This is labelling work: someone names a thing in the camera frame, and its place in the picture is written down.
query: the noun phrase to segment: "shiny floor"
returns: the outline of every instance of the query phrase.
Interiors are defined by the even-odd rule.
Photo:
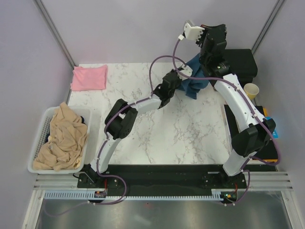
[[[51,214],[78,200],[45,200]],[[41,212],[37,229],[291,229],[280,193],[249,192],[236,206],[208,201],[127,200],[83,205],[60,217]]]

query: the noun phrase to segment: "wall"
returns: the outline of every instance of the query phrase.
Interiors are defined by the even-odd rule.
[[[255,59],[260,87],[258,101],[277,124],[283,161],[305,218],[305,2],[286,1]]]
[[[21,228],[35,175],[26,167],[39,120],[64,101],[71,67],[31,0],[0,1],[0,228]]]
[[[42,0],[76,64],[151,62],[172,54],[185,20],[227,25],[229,48],[252,48],[276,0]],[[199,52],[183,41],[177,56]]]

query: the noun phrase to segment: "folded pink towel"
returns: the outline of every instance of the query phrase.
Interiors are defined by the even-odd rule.
[[[99,68],[74,67],[72,91],[89,91],[106,89],[108,66]]]

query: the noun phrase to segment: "white laundry basket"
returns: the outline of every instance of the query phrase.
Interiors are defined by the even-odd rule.
[[[47,109],[42,117],[41,123],[39,125],[37,135],[35,137],[34,145],[32,147],[30,153],[30,160],[28,163],[28,170],[31,173],[38,173],[38,174],[70,174],[70,173],[77,173],[79,172],[83,165],[87,151],[87,143],[84,146],[82,158],[81,158],[81,165],[77,169],[62,169],[60,171],[55,171],[53,169],[50,170],[34,170],[33,169],[33,161],[37,157],[41,146],[45,143],[45,139],[47,134],[50,132],[50,121],[53,118],[54,110],[59,108],[58,107],[50,107]],[[87,133],[90,132],[91,121],[92,121],[92,110],[90,108],[86,108],[83,106],[69,106],[71,110],[73,110],[79,116],[82,116],[85,120],[85,124],[88,127]]]

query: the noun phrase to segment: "white table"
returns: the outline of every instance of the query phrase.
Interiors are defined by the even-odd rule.
[[[83,64],[99,67],[102,64]],[[99,111],[88,142],[85,162],[90,162],[105,135],[104,119],[114,103],[122,98],[134,101],[150,94],[150,63],[108,64],[107,89],[72,92],[69,105],[92,107]],[[172,63],[156,63],[152,69],[154,88],[172,69]],[[224,99],[209,84],[197,100],[176,90],[164,108],[137,117],[132,132],[120,142],[111,164],[222,164],[230,146],[222,114]]]

